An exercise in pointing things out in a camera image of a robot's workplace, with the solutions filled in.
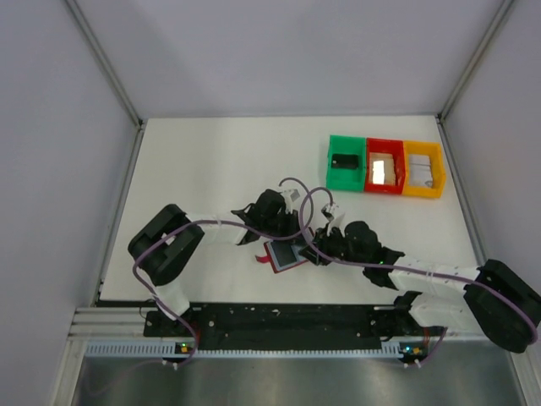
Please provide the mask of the red leather card holder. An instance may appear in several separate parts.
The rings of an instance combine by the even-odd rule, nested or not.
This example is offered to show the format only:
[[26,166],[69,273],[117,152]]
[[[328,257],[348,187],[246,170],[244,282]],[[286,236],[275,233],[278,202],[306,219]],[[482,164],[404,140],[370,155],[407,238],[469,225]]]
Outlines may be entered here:
[[308,247],[303,233],[300,233],[294,239],[287,240],[263,237],[262,246],[264,253],[262,255],[256,255],[254,258],[259,264],[269,265],[275,274],[289,271],[309,262],[301,254]]

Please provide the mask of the grey credit card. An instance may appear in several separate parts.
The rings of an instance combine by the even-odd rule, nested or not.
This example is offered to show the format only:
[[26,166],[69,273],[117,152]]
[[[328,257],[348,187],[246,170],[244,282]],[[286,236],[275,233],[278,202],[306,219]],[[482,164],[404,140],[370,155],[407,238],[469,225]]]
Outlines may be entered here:
[[270,246],[276,258],[276,264],[280,268],[290,266],[297,260],[290,244],[282,241],[272,241]]

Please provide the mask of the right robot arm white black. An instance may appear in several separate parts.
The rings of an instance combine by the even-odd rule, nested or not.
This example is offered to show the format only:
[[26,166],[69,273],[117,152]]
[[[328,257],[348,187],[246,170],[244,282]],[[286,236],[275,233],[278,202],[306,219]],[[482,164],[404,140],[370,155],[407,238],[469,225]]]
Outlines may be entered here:
[[521,354],[538,341],[540,296],[504,262],[445,266],[385,247],[366,222],[325,226],[307,239],[315,265],[357,266],[374,285],[412,294],[407,312],[422,327],[483,334]]

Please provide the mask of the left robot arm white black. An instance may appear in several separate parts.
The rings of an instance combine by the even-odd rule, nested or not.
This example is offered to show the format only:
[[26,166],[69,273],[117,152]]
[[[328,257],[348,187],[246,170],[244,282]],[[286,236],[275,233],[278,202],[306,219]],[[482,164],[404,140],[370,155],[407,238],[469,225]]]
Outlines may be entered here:
[[132,238],[128,252],[133,274],[157,307],[176,321],[189,309],[180,275],[194,252],[208,244],[243,246],[261,238],[297,244],[302,238],[296,189],[266,189],[256,202],[222,215],[190,215],[175,204],[164,206]]

